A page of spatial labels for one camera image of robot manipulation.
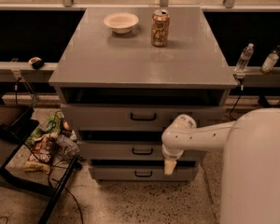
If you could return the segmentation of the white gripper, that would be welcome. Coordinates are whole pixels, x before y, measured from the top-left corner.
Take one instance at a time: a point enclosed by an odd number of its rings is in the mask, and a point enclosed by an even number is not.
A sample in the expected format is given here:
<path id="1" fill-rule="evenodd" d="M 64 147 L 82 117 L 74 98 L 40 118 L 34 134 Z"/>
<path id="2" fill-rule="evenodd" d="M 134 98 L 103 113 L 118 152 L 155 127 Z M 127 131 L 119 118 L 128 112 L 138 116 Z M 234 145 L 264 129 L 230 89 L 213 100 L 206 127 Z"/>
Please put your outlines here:
<path id="1" fill-rule="evenodd" d="M 162 155 L 166 159 L 164 161 L 164 173 L 171 175 L 174 172 L 176 161 L 181 158 L 184 151 L 182 149 L 168 148 L 166 145 L 162 146 Z"/>

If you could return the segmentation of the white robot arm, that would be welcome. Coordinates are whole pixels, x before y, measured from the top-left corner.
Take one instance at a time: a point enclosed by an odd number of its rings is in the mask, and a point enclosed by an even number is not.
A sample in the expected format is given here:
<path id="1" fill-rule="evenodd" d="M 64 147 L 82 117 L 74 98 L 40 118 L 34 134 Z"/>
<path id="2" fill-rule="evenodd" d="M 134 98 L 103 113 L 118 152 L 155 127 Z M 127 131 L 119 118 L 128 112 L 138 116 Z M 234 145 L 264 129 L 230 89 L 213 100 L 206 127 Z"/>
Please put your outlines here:
<path id="1" fill-rule="evenodd" d="M 220 224 L 280 224 L 280 108 L 202 128 L 180 115 L 161 140 L 167 161 L 185 150 L 223 151 Z"/>

